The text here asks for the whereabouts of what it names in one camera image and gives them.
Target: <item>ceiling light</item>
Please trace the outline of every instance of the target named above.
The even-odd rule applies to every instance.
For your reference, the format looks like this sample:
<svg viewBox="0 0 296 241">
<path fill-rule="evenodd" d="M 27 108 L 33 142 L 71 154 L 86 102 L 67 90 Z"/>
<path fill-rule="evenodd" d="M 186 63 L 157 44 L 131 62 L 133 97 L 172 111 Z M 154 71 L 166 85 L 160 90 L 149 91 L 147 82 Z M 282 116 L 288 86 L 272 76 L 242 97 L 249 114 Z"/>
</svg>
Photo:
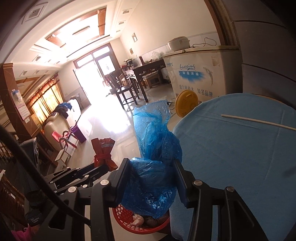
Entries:
<svg viewBox="0 0 296 241">
<path fill-rule="evenodd" d="M 89 28 L 90 28 L 90 26 L 86 26 L 86 27 L 84 27 L 84 28 L 82 28 L 82 29 L 80 29 L 80 30 L 74 32 L 72 35 L 78 35 L 78 34 L 84 32 L 85 30 L 87 30 L 87 29 L 89 29 Z"/>
</svg>

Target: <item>blue plastic bag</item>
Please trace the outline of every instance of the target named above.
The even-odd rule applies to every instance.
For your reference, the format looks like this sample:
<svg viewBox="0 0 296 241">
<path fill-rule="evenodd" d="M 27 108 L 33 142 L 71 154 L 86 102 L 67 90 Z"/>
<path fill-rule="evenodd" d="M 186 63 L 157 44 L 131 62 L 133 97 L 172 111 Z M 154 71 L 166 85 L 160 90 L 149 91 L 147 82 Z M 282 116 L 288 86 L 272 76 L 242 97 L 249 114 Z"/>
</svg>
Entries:
<svg viewBox="0 0 296 241">
<path fill-rule="evenodd" d="M 170 112 L 166 101 L 136 108 L 133 118 L 141 158 L 131 160 L 131 178 L 121 204 L 136 214 L 157 219 L 175 199 L 172 161 L 182 161 L 182 149 L 167 128 Z"/>
</svg>

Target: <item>chest freezer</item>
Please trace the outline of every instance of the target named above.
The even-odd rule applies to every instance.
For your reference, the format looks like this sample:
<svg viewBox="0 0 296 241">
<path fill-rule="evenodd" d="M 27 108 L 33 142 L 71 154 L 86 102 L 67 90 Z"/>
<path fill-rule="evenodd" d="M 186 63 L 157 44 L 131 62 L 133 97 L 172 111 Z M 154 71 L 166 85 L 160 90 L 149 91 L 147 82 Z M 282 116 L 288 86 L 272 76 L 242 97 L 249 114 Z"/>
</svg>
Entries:
<svg viewBox="0 0 296 241">
<path fill-rule="evenodd" d="M 199 103 L 242 92 L 242 56 L 236 46 L 179 50 L 163 56 L 176 97 L 192 90 Z"/>
</svg>

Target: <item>curtain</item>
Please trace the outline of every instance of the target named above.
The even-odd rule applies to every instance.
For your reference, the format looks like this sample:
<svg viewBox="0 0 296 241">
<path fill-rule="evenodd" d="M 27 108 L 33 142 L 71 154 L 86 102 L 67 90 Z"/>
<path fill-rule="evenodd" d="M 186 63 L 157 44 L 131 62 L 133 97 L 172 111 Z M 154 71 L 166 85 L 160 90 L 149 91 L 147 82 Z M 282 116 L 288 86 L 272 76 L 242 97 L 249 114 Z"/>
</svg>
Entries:
<svg viewBox="0 0 296 241">
<path fill-rule="evenodd" d="M 54 109 L 63 102 L 63 98 L 55 76 L 44 84 L 30 99 L 28 107 L 32 108 L 40 123 L 43 123 Z"/>
</svg>

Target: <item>blue tablecloth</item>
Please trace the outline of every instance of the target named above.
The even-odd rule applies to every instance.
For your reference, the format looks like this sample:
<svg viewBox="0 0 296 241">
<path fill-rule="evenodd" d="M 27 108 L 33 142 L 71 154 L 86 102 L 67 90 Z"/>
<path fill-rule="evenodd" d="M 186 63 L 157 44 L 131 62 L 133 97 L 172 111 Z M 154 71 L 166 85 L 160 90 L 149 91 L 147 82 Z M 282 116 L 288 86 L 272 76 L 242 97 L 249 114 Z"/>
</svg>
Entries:
<svg viewBox="0 0 296 241">
<path fill-rule="evenodd" d="M 203 102 L 173 130 L 185 170 L 211 187 L 234 186 L 268 239 L 284 240 L 296 222 L 296 131 L 221 114 L 296 128 L 296 111 L 262 96 L 230 94 Z M 177 194 L 170 208 L 175 238 L 187 240 L 192 212 Z M 216 214 L 214 209 L 212 240 Z"/>
</svg>

